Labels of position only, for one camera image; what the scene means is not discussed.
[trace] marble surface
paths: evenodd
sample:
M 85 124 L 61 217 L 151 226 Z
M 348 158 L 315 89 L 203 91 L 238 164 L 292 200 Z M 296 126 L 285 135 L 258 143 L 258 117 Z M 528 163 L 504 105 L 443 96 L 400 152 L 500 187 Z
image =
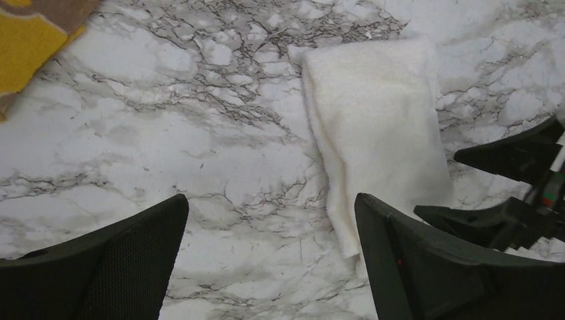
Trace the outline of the marble surface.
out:
M 300 54 L 425 32 L 448 158 L 563 104 L 561 0 L 108 0 L 0 125 L 0 256 L 184 193 L 191 215 L 161 319 L 376 319 L 340 258 Z M 462 207 L 525 186 L 450 160 Z M 536 246 L 563 260 L 562 243 Z

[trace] white towel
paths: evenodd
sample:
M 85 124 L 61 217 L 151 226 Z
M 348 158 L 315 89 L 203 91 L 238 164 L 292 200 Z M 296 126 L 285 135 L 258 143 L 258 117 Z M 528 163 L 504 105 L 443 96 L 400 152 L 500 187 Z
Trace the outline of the white towel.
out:
M 415 205 L 454 204 L 434 108 L 437 69 L 423 35 L 305 53 L 308 115 L 330 184 L 326 210 L 345 258 L 362 253 L 358 193 L 413 217 Z M 363 259 L 357 273 L 366 277 Z

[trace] gray marble veining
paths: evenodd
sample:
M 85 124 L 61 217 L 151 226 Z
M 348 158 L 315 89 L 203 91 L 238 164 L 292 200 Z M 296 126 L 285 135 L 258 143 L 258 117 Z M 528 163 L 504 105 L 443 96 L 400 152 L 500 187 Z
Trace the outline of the gray marble veining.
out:
M 301 53 L 430 34 L 451 159 L 563 104 L 564 10 L 558 0 L 103 1 L 0 125 L 0 255 L 181 192 L 191 215 L 161 319 L 376 319 L 324 213 Z M 462 207 L 524 192 L 451 160 L 450 170 Z M 555 241 L 536 251 L 565 258 Z

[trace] black plastic part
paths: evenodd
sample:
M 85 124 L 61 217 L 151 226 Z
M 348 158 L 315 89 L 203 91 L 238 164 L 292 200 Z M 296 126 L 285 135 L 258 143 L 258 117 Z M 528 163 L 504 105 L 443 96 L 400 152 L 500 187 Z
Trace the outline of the black plastic part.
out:
M 536 185 L 550 169 L 561 145 L 564 128 L 557 118 L 485 145 L 459 150 L 454 160 L 494 175 Z
M 355 215 L 379 320 L 565 319 L 565 264 L 474 245 L 371 195 Z
M 499 251 L 509 247 L 529 249 L 539 238 L 553 236 L 551 230 L 543 229 L 550 217 L 538 214 L 529 204 L 514 197 L 482 210 L 417 205 L 414 213 L 441 231 Z
M 176 195 L 76 239 L 0 260 L 0 319 L 157 320 L 189 205 Z

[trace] towel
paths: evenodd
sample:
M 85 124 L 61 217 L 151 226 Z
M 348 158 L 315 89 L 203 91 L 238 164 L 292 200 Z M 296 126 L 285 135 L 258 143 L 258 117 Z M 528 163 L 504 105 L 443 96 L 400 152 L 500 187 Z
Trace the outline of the towel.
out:
M 0 122 L 46 60 L 84 30 L 99 0 L 0 0 Z
M 416 218 L 415 205 L 454 205 L 434 104 L 436 50 L 425 35 L 304 54 L 308 117 L 329 180 L 326 211 L 344 258 L 366 268 L 354 201 L 370 193 Z

